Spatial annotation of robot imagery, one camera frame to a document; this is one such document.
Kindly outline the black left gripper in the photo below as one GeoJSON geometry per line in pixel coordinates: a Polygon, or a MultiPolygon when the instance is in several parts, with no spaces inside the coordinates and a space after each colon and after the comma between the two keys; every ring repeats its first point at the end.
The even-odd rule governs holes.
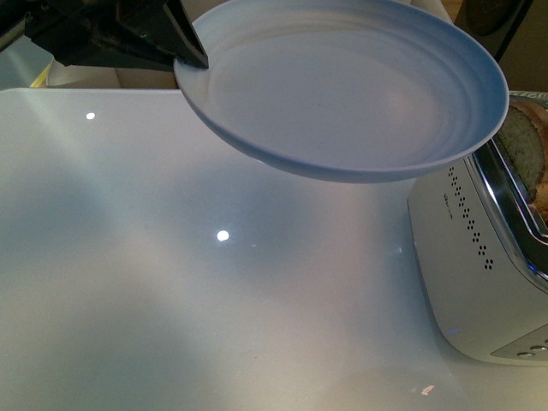
{"type": "Polygon", "coordinates": [[[2,1],[1,48],[25,36],[65,66],[168,69],[209,60],[182,1],[2,1]],[[175,31],[175,44],[167,41],[175,31]]]}

